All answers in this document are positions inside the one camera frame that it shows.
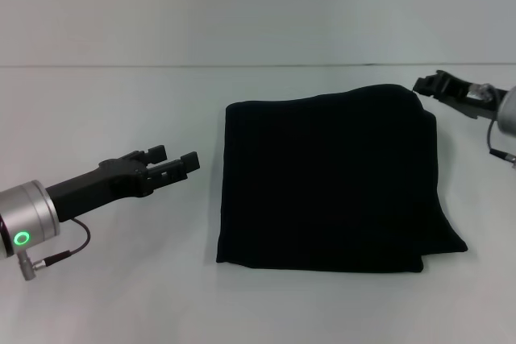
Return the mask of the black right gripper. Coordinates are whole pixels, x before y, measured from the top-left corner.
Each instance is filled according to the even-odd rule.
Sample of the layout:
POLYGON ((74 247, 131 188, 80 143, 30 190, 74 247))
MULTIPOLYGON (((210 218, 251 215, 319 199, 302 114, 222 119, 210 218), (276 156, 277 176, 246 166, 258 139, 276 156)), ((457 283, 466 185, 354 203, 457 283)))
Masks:
POLYGON ((470 118, 496 118, 507 90, 491 84, 476 84, 461 80, 450 73, 438 70, 436 74, 420 77, 412 91, 439 102, 470 118))

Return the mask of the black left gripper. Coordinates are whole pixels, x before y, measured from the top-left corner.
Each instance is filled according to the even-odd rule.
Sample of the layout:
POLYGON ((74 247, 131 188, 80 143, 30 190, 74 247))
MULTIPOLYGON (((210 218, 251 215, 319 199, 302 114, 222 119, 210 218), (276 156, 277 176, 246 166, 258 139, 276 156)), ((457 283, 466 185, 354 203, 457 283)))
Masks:
POLYGON ((102 161, 96 169, 70 180, 47 187, 60 222, 127 197, 144 197, 154 191, 186 180, 188 174, 200 168, 197 152, 183 155, 147 169, 144 164, 159 164, 167 160, 164 145, 147 151, 133 151, 121 159, 102 161))

